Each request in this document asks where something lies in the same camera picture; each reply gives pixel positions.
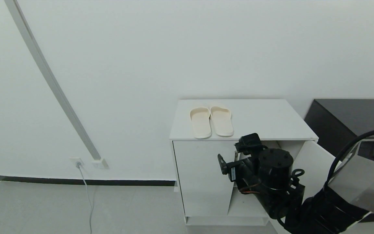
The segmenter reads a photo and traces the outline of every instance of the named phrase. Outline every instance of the white cabinet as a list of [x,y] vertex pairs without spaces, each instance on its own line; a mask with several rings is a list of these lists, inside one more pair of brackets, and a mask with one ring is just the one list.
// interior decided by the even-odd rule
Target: white cabinet
[[[190,123],[192,108],[221,103],[232,112],[234,135],[222,137],[214,132],[206,139],[193,137]],[[263,144],[283,148],[291,153],[295,168],[306,170],[313,185],[312,195],[325,181],[332,156],[316,144],[318,137],[283,99],[180,100],[170,134],[175,169],[187,225],[266,225],[269,216],[253,195],[243,195],[222,175],[217,161],[221,154],[226,162],[234,161],[234,144],[241,136],[258,133]],[[271,221],[277,232],[279,224]]]

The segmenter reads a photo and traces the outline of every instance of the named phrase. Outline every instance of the slipper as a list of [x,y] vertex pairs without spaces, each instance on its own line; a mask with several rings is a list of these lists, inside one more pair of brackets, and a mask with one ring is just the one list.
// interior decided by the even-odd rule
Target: slipper
[[232,113],[228,108],[222,108],[221,105],[213,105],[210,108],[210,115],[217,135],[221,137],[233,136]]
[[190,120],[193,126],[194,137],[197,139],[208,138],[212,135],[210,128],[209,108],[200,107],[190,111]]

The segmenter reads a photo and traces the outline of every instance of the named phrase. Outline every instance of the wall socket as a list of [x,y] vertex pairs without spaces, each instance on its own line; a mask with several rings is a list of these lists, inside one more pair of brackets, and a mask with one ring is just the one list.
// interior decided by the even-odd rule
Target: wall socket
[[73,163],[74,166],[76,166],[77,162],[80,162],[82,166],[84,165],[83,161],[78,157],[70,157],[70,161]]

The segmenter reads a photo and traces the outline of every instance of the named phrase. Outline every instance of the gray trim strip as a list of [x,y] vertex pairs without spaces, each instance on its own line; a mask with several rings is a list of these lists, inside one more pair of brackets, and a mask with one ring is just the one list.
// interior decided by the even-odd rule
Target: gray trim strip
[[93,145],[93,142],[90,140],[85,129],[80,123],[79,118],[77,118],[76,113],[71,107],[69,101],[64,95],[64,92],[61,90],[61,87],[59,86],[56,80],[56,77],[54,76],[52,70],[47,64],[47,61],[44,58],[43,53],[41,52],[40,47],[38,46],[37,41],[35,40],[30,30],[30,27],[28,26],[27,21],[25,20],[25,17],[21,11],[21,8],[18,5],[17,0],[5,0],[5,3],[6,3],[6,6],[8,7],[9,13],[11,13],[12,19],[14,19],[14,22],[17,25],[19,32],[21,33],[21,36],[25,44],[28,47],[28,50],[30,51],[31,55],[34,58],[35,63],[37,64],[38,68],[43,74],[44,79],[46,79],[47,84],[49,85],[50,89],[55,95],[64,113],[69,118],[70,123],[73,125],[77,134],[80,136],[83,143],[86,145],[86,148],[87,150],[89,150],[93,159],[100,160],[101,156],[99,155],[98,151]]

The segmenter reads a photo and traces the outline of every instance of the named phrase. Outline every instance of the baseboard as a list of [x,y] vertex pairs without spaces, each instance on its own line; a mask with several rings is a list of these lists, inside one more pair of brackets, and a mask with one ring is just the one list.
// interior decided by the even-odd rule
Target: baseboard
[[[49,179],[29,178],[16,176],[0,176],[0,181],[25,182],[37,184],[54,185],[84,185],[81,179]],[[109,186],[174,186],[173,180],[97,180],[87,179],[87,185],[109,185]]]

